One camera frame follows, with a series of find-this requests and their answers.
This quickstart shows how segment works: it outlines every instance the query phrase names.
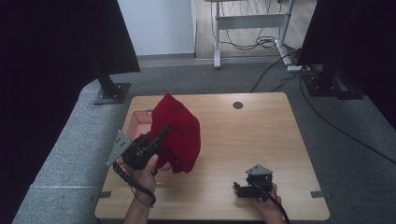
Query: white wall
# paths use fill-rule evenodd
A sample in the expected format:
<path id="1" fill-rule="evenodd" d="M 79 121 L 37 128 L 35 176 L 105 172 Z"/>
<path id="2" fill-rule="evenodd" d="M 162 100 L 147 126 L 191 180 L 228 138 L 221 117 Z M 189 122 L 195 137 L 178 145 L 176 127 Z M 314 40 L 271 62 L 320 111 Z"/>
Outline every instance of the white wall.
<path id="1" fill-rule="evenodd" d="M 119 0 L 119 4 L 137 55 L 194 53 L 193 1 Z"/>

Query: metal bracket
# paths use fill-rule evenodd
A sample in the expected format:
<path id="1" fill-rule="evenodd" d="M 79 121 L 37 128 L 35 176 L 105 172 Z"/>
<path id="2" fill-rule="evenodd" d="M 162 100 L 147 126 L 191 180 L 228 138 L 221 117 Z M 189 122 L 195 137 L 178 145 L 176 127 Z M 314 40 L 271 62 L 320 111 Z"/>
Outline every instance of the metal bracket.
<path id="1" fill-rule="evenodd" d="M 248 175 L 271 175 L 272 171 L 257 164 L 255 166 L 253 166 L 252 168 L 246 170 L 245 173 Z"/>
<path id="2" fill-rule="evenodd" d="M 126 151 L 126 149 L 128 149 L 128 147 L 133 143 L 134 142 L 129 139 L 127 135 L 119 131 L 113 148 L 111 149 L 110 156 L 108 157 L 108 160 L 106 162 L 106 166 L 110 166 L 111 164 L 113 164 L 113 162 L 116 161 L 116 159 L 120 157 L 122 153 Z"/>
<path id="3" fill-rule="evenodd" d="M 126 92 L 128 91 L 131 83 L 114 83 L 118 88 L 117 93 L 114 96 L 105 94 L 103 89 L 100 89 L 93 101 L 94 105 L 116 105 L 122 104 L 125 99 Z"/>

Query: human hand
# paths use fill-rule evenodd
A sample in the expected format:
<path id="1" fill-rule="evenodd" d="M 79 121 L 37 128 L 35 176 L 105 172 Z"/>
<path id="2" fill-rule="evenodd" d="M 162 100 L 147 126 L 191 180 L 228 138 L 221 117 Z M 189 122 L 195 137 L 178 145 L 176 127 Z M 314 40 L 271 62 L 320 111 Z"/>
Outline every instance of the human hand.
<path id="1" fill-rule="evenodd" d="M 276 201 L 281 203 L 281 198 L 275 194 L 276 192 L 276 184 L 273 183 L 273 190 L 271 190 L 271 196 L 273 198 L 276 197 Z M 252 199 L 253 204 L 257 207 L 262 216 L 262 219 L 266 224 L 283 224 L 282 213 L 279 208 L 271 202 L 270 199 L 267 199 L 263 202 L 261 199 Z"/>
<path id="2" fill-rule="evenodd" d="M 154 193 L 157 183 L 155 181 L 154 173 L 157 165 L 157 160 L 158 160 L 158 155 L 154 154 L 148 161 L 148 164 L 146 165 L 146 168 L 144 170 L 140 171 L 134 171 L 133 172 L 133 179 L 143 188 L 148 189 L 150 192 Z M 146 195 L 143 192 L 136 191 L 136 194 L 139 195 L 139 198 L 141 197 L 140 195 Z"/>

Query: table leg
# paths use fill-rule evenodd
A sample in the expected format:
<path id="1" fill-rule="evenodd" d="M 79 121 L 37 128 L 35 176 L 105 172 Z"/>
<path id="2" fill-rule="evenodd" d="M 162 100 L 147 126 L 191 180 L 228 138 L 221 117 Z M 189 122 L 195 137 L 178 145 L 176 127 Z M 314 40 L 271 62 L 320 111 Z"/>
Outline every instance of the table leg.
<path id="1" fill-rule="evenodd" d="M 214 65 L 215 68 L 220 68 L 220 44 L 219 44 L 219 2 L 216 3 L 216 22 L 215 22 L 215 54 L 214 54 Z"/>

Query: black curtain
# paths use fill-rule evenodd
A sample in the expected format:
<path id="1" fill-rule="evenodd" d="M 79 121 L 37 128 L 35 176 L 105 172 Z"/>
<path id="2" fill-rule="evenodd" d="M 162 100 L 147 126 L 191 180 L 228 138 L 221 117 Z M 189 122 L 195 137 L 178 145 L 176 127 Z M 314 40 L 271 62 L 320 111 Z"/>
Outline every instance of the black curtain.
<path id="1" fill-rule="evenodd" d="M 82 88 L 138 72 L 116 0 L 0 0 L 0 222 L 15 217 Z"/>

